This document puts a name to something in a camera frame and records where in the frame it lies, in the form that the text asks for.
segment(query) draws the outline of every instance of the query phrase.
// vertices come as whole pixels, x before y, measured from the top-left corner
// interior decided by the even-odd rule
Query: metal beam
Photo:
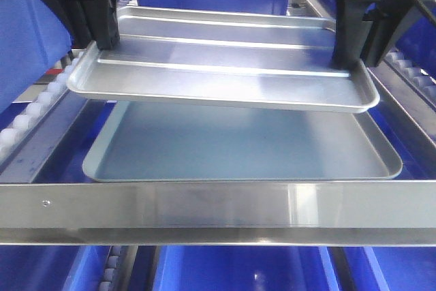
[[[4,244],[436,245],[436,181],[0,185]]]

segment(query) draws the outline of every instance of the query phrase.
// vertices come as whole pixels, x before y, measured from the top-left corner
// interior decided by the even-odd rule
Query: white roller
[[[29,114],[20,114],[15,117],[12,126],[20,131],[26,131],[35,123],[35,118]]]
[[[53,93],[54,95],[58,95],[62,92],[64,86],[60,82],[50,82],[47,85],[47,91]]]
[[[26,114],[29,114],[35,119],[41,117],[43,113],[44,113],[44,105],[38,102],[32,102],[26,107]]]
[[[0,144],[13,146],[20,139],[20,131],[14,128],[3,129],[0,132]]]
[[[36,99],[36,102],[42,104],[43,106],[49,106],[55,99],[55,95],[49,91],[41,92]]]
[[[56,82],[61,83],[62,85],[65,85],[67,80],[68,80],[68,74],[66,74],[66,73],[60,73],[60,74],[57,74],[57,76],[56,76]]]

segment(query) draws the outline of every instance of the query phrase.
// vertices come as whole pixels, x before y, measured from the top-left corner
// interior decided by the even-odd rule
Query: baking tray
[[[147,7],[119,10],[120,44],[92,43],[68,80],[85,97],[364,112],[379,95],[361,62],[330,66],[324,18]]]
[[[120,102],[87,154],[96,181],[388,179],[402,163],[367,113]]]

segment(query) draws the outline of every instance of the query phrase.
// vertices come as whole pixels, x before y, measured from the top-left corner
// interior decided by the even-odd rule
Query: aluminum baking tray
[[[388,179],[401,159],[367,113],[120,102],[83,163],[101,182]]]
[[[121,42],[91,44],[68,80],[85,97],[364,112],[379,95],[360,62],[330,66],[324,18],[148,7],[119,10]]]

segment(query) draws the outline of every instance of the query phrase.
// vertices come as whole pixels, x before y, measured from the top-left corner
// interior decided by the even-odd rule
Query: metal frame
[[[372,73],[392,128],[425,152],[424,168],[435,176],[435,111],[387,65]],[[25,184],[43,179],[27,174],[21,151],[38,158],[39,147],[51,149],[31,167],[44,172],[68,153],[70,132],[97,116],[95,104],[70,97],[0,174],[16,183],[4,172],[26,173],[21,184],[0,184],[0,244],[436,245],[436,180]],[[68,104],[76,119],[66,121]],[[64,124],[50,138],[56,120]]]

